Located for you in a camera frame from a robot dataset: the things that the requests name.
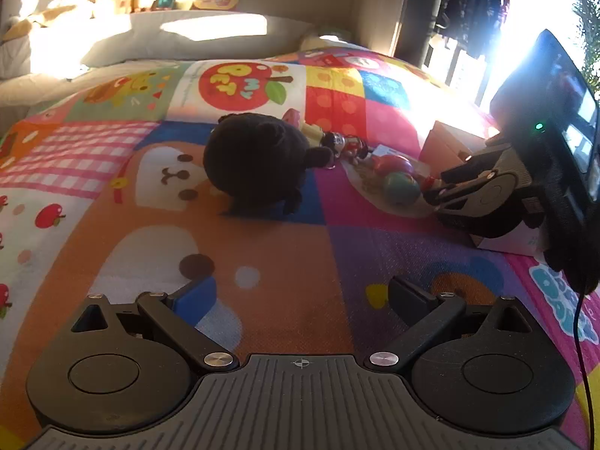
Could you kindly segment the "green pink egg toy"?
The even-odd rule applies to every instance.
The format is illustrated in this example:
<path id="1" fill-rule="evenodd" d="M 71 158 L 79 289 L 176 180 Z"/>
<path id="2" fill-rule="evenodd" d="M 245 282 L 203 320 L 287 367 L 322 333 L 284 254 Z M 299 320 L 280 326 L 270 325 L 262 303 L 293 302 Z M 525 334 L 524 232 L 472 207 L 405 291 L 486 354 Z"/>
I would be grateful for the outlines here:
<path id="1" fill-rule="evenodd" d="M 414 166 L 404 156 L 373 156 L 373 171 L 382 180 L 382 192 L 390 204 L 413 205 L 421 195 Z"/>

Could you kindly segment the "white cardboard box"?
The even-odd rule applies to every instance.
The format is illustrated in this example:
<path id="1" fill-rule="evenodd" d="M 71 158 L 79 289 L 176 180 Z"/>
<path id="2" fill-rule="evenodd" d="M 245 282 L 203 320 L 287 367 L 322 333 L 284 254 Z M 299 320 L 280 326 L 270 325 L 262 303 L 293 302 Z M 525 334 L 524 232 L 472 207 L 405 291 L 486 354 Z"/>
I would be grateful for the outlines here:
<path id="1" fill-rule="evenodd" d="M 447 227 L 466 233 L 483 250 L 523 256 L 546 243 L 544 214 L 527 195 L 532 178 L 510 145 L 437 121 L 419 159 L 429 166 L 423 197 Z"/>

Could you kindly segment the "colourful cartoon play mat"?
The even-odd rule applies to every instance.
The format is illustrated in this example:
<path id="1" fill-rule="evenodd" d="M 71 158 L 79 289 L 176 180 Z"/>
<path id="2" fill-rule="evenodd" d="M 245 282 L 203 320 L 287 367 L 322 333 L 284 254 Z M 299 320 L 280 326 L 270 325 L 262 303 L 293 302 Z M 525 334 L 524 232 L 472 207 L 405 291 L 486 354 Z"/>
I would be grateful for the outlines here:
<path id="1" fill-rule="evenodd" d="M 234 209 L 203 169 L 210 132 L 289 109 L 372 152 L 309 169 L 292 214 Z M 2 447 L 597 448 L 599 284 L 576 292 L 542 250 L 479 249 L 440 222 L 419 159 L 437 121 L 499 132 L 415 67 L 331 48 L 123 73 L 15 123 L 1 141 Z M 383 196 L 385 155 L 412 163 L 413 205 Z M 209 274 L 217 302 L 196 329 L 232 371 L 196 371 L 135 303 Z M 408 329 L 394 276 L 466 313 L 410 366 L 366 369 Z"/>

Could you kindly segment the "black plush toy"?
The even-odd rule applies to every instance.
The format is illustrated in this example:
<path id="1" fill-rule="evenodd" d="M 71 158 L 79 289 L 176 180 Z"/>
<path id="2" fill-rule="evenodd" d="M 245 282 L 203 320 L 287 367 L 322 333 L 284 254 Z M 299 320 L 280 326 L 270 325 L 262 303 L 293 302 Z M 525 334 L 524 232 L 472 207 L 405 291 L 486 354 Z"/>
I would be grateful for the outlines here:
<path id="1" fill-rule="evenodd" d="M 233 199 L 242 212 L 276 203 L 297 212 L 306 172 L 325 168 L 334 152 L 313 146 L 298 128 L 273 116 L 230 114 L 217 121 L 203 152 L 210 183 Z"/>

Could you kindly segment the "black red figurine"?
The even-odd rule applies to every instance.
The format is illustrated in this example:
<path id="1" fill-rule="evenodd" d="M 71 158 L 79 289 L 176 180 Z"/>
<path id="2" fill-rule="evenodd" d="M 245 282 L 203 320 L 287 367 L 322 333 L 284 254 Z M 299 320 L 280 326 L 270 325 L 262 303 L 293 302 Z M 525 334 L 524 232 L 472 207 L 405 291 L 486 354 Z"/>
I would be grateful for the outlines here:
<path id="1" fill-rule="evenodd" d="M 367 159 L 372 152 L 369 145 L 359 136 L 338 132 L 327 132 L 320 140 L 320 144 L 330 149 L 336 159 L 345 159 L 354 165 Z"/>

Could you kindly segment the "hanging dark clothes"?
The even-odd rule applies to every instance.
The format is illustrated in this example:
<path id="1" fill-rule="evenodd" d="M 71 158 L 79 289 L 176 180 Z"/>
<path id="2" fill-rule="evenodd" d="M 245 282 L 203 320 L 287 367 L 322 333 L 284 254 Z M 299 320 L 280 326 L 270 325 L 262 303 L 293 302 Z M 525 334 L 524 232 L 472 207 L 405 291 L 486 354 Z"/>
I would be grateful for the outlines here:
<path id="1" fill-rule="evenodd" d="M 490 60 L 509 8 L 510 0 L 441 0 L 434 32 L 470 57 Z"/>

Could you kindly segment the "yellow pink figurine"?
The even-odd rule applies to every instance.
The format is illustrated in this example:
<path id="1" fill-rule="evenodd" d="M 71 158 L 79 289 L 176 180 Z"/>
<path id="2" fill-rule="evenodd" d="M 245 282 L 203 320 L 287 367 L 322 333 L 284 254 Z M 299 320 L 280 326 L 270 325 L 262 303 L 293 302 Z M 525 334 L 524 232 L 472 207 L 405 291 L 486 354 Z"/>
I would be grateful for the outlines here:
<path id="1" fill-rule="evenodd" d="M 320 146 L 323 140 L 324 131 L 318 125 L 310 125 L 302 118 L 298 110 L 289 109 L 283 116 L 283 120 L 297 128 L 308 140 L 312 147 Z"/>

